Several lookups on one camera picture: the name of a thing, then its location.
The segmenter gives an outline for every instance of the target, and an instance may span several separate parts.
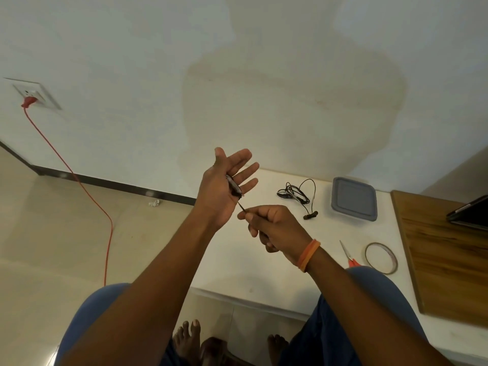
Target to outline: hand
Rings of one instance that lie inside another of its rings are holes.
[[[245,219],[249,223],[251,236],[255,238],[259,234],[259,240],[268,252],[283,252],[295,266],[302,252],[312,241],[310,235],[284,205],[247,208],[246,212],[242,211],[237,218]]]
[[[231,176],[236,184],[241,185],[259,168],[259,163],[256,162],[239,172],[251,157],[248,149],[242,149],[229,157],[222,148],[215,149],[215,164],[204,173],[194,208],[197,213],[209,218],[215,230],[226,224],[239,200],[231,194],[225,175]],[[258,179],[253,178],[240,186],[242,194],[249,192],[257,183]]]

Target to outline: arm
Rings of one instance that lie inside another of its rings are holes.
[[[248,208],[238,218],[247,220],[251,235],[259,234],[268,252],[281,251],[295,265],[312,241],[281,205]],[[410,326],[357,285],[325,250],[319,248],[307,268],[363,365],[451,365]]]
[[[158,365],[171,339],[186,293],[215,232],[232,215],[237,198],[225,174],[241,184],[259,167],[236,174],[251,158],[244,149],[226,157],[216,149],[215,164],[204,173],[195,207],[173,238],[131,286],[117,298],[61,365]],[[242,193],[257,184],[254,178]]]

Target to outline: wooden board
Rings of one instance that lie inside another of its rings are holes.
[[[488,232],[446,221],[462,203],[391,198],[420,312],[488,327]]]

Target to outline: earbud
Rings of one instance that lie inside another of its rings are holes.
[[[315,212],[313,212],[311,214],[308,214],[308,215],[303,216],[303,219],[304,220],[310,220],[311,218],[315,218],[318,214],[319,214],[319,212],[315,211]]]

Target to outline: orange wristband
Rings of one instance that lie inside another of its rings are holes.
[[[297,266],[302,271],[305,272],[307,270],[308,261],[312,258],[313,254],[317,251],[320,246],[320,242],[317,240],[312,240],[305,250],[302,252],[302,255],[298,259]]]

